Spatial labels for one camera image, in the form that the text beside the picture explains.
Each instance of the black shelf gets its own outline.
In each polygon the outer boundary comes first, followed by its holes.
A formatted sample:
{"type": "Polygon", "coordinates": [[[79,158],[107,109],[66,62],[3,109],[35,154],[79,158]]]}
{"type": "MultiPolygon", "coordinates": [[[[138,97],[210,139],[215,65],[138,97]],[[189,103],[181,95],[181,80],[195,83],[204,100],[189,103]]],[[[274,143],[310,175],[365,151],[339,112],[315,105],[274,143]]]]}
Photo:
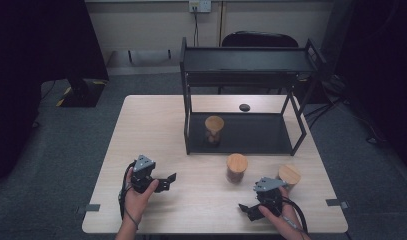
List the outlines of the black shelf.
{"type": "Polygon", "coordinates": [[[188,47],[183,38],[181,78],[184,96],[184,138],[190,153],[252,153],[294,155],[306,136],[300,109],[293,97],[300,75],[311,75],[325,65],[322,54],[309,39],[304,48],[188,47]],[[287,96],[280,113],[193,112],[191,88],[251,86],[284,88],[287,96]],[[289,101],[299,123],[301,136],[292,146],[284,122],[289,101]],[[219,116],[224,122],[217,146],[205,142],[205,120],[219,116]]]}

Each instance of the cylindrical container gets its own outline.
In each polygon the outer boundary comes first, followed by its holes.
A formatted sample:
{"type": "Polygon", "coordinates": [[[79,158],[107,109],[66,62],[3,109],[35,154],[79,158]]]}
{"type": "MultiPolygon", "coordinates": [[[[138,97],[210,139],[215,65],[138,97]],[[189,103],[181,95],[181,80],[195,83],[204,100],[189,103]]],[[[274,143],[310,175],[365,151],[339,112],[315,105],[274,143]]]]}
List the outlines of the cylindrical container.
{"type": "Polygon", "coordinates": [[[278,170],[278,178],[287,183],[287,188],[291,190],[301,178],[299,170],[292,164],[281,165],[278,170]]]}
{"type": "Polygon", "coordinates": [[[227,159],[227,179],[232,183],[239,183],[243,179],[244,171],[247,169],[247,158],[241,154],[234,153],[227,159]]]}
{"type": "Polygon", "coordinates": [[[221,141],[221,130],[224,127],[224,120],[218,116],[210,116],[205,121],[206,142],[217,146],[221,141]]]}

